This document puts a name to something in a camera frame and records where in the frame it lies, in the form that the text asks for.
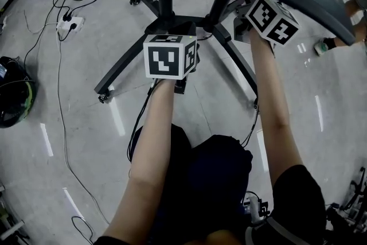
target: shoe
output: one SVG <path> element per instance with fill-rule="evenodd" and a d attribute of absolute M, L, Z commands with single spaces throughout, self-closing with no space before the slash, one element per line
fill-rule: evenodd
<path fill-rule="evenodd" d="M 326 51 L 329 50 L 329 47 L 327 47 L 327 45 L 323 41 L 324 39 L 314 45 L 314 49 L 318 56 L 322 56 Z"/>

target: concrete floor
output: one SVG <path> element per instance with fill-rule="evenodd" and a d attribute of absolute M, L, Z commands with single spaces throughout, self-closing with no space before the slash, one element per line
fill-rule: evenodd
<path fill-rule="evenodd" d="M 174 10 L 176 14 L 203 17 L 212 2 L 174 0 Z M 52 0 L 17 0 L 6 12 L 9 18 L 0 36 L 0 54 L 23 59 L 37 39 L 27 31 L 24 10 L 31 30 L 37 30 L 51 5 Z M 321 186 L 325 202 L 340 202 L 354 171 L 367 156 L 365 45 L 338 48 L 317 57 L 313 44 L 330 33 L 302 13 L 293 13 L 302 31 L 291 45 L 275 50 L 292 130 L 304 164 Z M 61 45 L 60 96 L 69 160 L 111 220 L 128 180 L 127 145 L 151 83 L 145 78 L 143 56 L 139 55 L 113 83 L 116 95 L 110 104 L 99 103 L 93 89 L 155 16 L 143 4 L 130 6 L 129 0 L 98 0 L 77 11 L 77 15 L 85 18 L 84 27 Z M 234 17 L 230 15 L 223 22 L 231 33 Z M 53 13 L 50 21 L 55 19 Z M 235 44 L 252 66 L 250 46 Z M 214 38 L 201 42 L 200 55 L 201 62 L 189 77 L 186 93 L 175 96 L 173 122 L 183 127 L 193 146 L 213 134 L 243 140 L 255 116 L 254 93 Z M 53 25 L 47 27 L 40 47 L 28 58 L 29 72 L 39 82 L 39 90 L 30 115 L 14 127 L 0 130 L 4 195 L 14 213 L 25 221 L 32 244 L 83 244 L 85 240 L 71 222 L 71 217 L 77 215 L 76 207 L 96 236 L 103 233 L 106 223 L 65 166 L 56 92 L 59 55 Z M 260 119 L 248 145 L 254 155 L 248 188 L 272 207 L 269 173 L 257 139 L 259 130 Z"/>

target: black and white cube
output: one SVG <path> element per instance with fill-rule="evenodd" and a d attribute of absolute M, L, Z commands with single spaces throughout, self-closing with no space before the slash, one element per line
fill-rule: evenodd
<path fill-rule="evenodd" d="M 273 0 L 256 0 L 246 17 L 264 39 L 282 47 L 300 29 L 291 12 Z"/>
<path fill-rule="evenodd" d="M 196 36 L 148 35 L 144 42 L 147 77 L 182 80 L 196 66 Z"/>

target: power strip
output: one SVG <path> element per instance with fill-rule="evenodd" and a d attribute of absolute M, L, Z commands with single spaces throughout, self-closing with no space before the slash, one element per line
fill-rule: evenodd
<path fill-rule="evenodd" d="M 64 30 L 68 32 L 72 24 L 76 24 L 76 28 L 73 31 L 78 32 L 81 29 L 81 27 L 84 25 L 84 18 L 72 17 L 71 21 L 63 21 L 61 19 L 59 20 L 57 24 L 57 30 Z"/>

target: black metal stand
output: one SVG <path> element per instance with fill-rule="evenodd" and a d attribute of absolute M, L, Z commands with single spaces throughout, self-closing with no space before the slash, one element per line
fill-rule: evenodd
<path fill-rule="evenodd" d="M 254 93 L 257 95 L 257 85 L 253 70 L 251 70 L 248 63 L 231 41 L 232 38 L 229 32 L 220 24 L 221 21 L 223 21 L 238 5 L 241 5 L 244 0 L 234 1 L 230 4 L 230 0 L 214 0 L 212 9 L 205 18 L 175 15 L 172 8 L 172 0 L 130 0 L 130 4 L 136 5 L 140 1 L 157 16 L 157 19 L 146 28 L 145 34 L 117 61 L 99 82 L 95 91 L 100 94 L 100 96 L 108 96 L 108 87 L 117 76 L 120 75 L 125 67 L 143 50 L 143 43 L 148 34 L 165 34 L 170 29 L 186 22 L 193 22 L 197 27 L 204 28 L 207 32 L 213 33 L 213 36 L 228 52 L 247 79 Z"/>

